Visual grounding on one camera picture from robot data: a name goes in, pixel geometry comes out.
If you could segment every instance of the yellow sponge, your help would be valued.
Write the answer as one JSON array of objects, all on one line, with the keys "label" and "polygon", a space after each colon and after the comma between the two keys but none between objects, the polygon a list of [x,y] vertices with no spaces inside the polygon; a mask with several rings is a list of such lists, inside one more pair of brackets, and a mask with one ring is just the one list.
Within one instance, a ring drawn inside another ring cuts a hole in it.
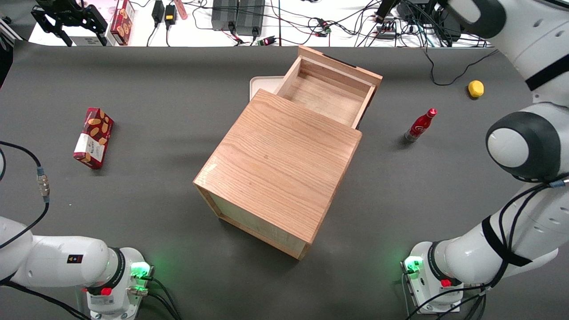
[{"label": "yellow sponge", "polygon": [[484,84],[478,80],[474,80],[468,84],[468,93],[470,93],[473,98],[481,97],[484,94]]}]

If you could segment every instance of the white table surface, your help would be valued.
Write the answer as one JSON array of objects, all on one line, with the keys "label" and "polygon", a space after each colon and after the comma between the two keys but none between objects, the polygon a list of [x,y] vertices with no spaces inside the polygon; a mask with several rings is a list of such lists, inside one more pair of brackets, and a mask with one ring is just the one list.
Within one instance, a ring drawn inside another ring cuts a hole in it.
[{"label": "white table surface", "polygon": [[[148,0],[139,0],[136,1],[141,5],[147,3]],[[162,0],[164,5],[168,5],[171,3],[170,0]],[[265,7],[265,14],[268,17],[263,18],[263,29],[262,34],[258,39],[263,39],[268,36],[279,36],[279,19],[278,19],[278,9],[274,8],[275,13],[273,12],[273,8],[270,6],[273,5],[277,7],[279,0],[266,0],[266,7]],[[204,7],[211,7],[213,0],[208,0],[207,3],[205,0],[202,0],[201,4]],[[301,0],[281,0],[281,9],[290,11],[292,13],[302,14],[308,17],[319,17],[325,20],[334,20],[338,21],[341,19],[346,18],[347,16],[353,14],[351,17],[343,20],[341,24],[346,28],[353,30],[354,26],[356,26],[356,20],[358,19],[359,13],[354,14],[356,11],[363,9],[367,6],[369,0],[320,0],[319,2],[310,3],[308,1],[301,1]],[[200,30],[196,28],[196,24],[200,28],[211,28],[211,9],[201,9],[198,8],[200,4],[198,1],[194,1],[193,3],[185,4],[186,12],[188,13],[188,18],[186,20],[182,20],[180,16],[176,21],[176,24],[170,27],[170,31],[168,34],[168,42],[172,47],[228,47],[233,46],[236,44],[236,41],[230,38],[229,36],[225,35],[222,31],[214,31],[214,30]],[[136,47],[144,47],[148,41],[150,34],[154,29],[154,21],[151,17],[152,8],[154,6],[154,0],[149,0],[148,5],[145,7],[141,7],[140,5],[133,3],[133,8],[135,10],[135,17],[134,17],[134,24],[131,33],[130,43],[129,46],[136,46]],[[363,23],[362,31],[363,34],[368,34],[368,32],[374,28],[376,25],[372,18],[370,17],[375,11],[379,4],[374,5],[372,8],[369,8],[364,13],[364,18],[366,19]],[[397,15],[396,10],[392,10],[392,14]],[[305,17],[299,17],[294,14],[286,13],[281,11],[281,18],[293,23],[298,23],[301,25],[308,25],[308,19]],[[402,29],[402,25],[405,25],[405,22],[401,22],[400,20],[397,21],[397,31],[400,32]],[[360,27],[360,22],[357,22],[357,28]],[[302,31],[299,31],[292,25],[288,24],[285,21],[281,21],[281,37],[283,39],[296,42],[296,43],[304,43],[308,39],[308,34],[303,32],[310,32],[310,30],[306,27],[299,27]],[[78,33],[82,33],[84,31],[89,32],[87,30],[83,30],[81,27],[64,27],[64,30],[69,35],[76,35]],[[405,45],[409,47],[419,47],[420,40],[415,35],[403,35],[403,40]],[[252,40],[251,36],[242,36],[240,37],[244,42],[250,42]],[[468,39],[475,39],[469,35],[463,35],[462,38]],[[344,32],[341,28],[337,26],[332,26],[332,32],[329,35],[329,38],[319,38],[316,36],[311,36],[310,39],[306,42],[307,46],[313,47],[354,47],[355,45],[359,44],[364,39],[363,36],[352,36]],[[429,46],[440,46],[440,41],[435,35],[429,35],[430,44]],[[64,46],[65,44],[59,38],[57,38],[54,34],[46,34],[39,25],[36,24],[34,30],[30,36],[30,42],[43,44],[46,46]],[[367,44],[364,42],[360,46],[364,45],[371,45],[373,47],[394,47],[394,46],[403,46],[400,37],[397,39],[397,43],[395,40],[380,40],[376,39],[372,43],[372,38],[369,38]],[[475,46],[478,44],[476,40],[459,40],[453,44],[454,47],[470,47]],[[287,41],[282,41],[283,46],[295,46],[296,44],[290,43]],[[152,36],[150,40],[151,47],[166,47],[166,25],[161,23]]]}]

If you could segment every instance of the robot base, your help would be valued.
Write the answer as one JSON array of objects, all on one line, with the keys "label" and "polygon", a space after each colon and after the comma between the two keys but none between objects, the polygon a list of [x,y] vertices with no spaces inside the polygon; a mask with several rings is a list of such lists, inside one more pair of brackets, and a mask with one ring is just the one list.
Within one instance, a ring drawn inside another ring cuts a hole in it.
[{"label": "robot base", "polygon": [[[464,287],[463,284],[458,286],[450,286],[443,288],[438,280],[431,271],[428,265],[427,253],[431,247],[432,242],[421,242],[417,244],[411,250],[411,254],[405,261],[402,262],[402,267],[404,272],[413,272],[407,274],[407,284],[411,296],[413,297],[413,302],[415,307],[419,307],[425,301],[431,299],[437,294],[443,293],[452,289],[461,289]],[[426,304],[424,307],[419,309],[417,313],[421,314],[433,314],[433,313],[444,313],[450,308],[454,307],[463,297],[463,292],[453,292],[445,294],[437,299],[434,299],[430,303]],[[455,308],[451,312],[459,312],[460,307]]]},{"label": "robot base", "polygon": [[90,309],[91,319],[96,320],[125,320],[135,319],[138,315],[138,309],[142,302],[142,297],[127,294],[130,287],[146,288],[148,281],[135,279],[131,275],[131,267],[133,263],[145,262],[142,254],[133,248],[121,248],[122,254],[125,256],[125,273],[119,281],[118,285],[113,288],[111,296],[92,296],[87,292],[87,302]]}]

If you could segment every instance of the white tray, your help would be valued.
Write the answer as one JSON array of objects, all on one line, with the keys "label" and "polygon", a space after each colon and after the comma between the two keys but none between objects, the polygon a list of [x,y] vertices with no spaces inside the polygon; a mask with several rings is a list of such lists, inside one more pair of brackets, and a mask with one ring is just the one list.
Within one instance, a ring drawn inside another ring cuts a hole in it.
[{"label": "white tray", "polygon": [[254,77],[249,82],[249,101],[259,89],[274,93],[285,76]]}]

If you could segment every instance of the wooden box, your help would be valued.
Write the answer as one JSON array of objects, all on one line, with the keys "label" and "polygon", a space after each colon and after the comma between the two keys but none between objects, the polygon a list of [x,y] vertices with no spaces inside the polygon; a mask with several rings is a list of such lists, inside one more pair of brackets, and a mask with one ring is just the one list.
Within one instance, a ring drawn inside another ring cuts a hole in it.
[{"label": "wooden box", "polygon": [[259,90],[194,185],[215,214],[302,259],[361,139],[381,76],[300,47],[276,95]]}]

